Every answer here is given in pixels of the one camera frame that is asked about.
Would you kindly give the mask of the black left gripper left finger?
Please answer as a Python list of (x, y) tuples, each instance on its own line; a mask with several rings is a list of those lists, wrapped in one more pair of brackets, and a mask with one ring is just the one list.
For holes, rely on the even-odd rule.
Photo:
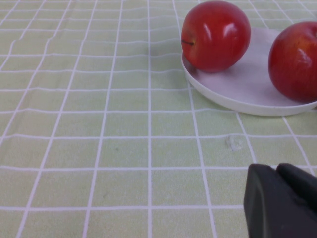
[(317, 212), (297, 196), (276, 169), (248, 168), (244, 212), (251, 238), (315, 238)]

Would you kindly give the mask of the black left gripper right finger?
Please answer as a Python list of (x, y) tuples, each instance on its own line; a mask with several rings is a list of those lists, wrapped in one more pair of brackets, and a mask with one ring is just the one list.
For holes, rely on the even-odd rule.
[(310, 210), (316, 212), (317, 178), (290, 163), (280, 163), (276, 171), (295, 194), (306, 202)]

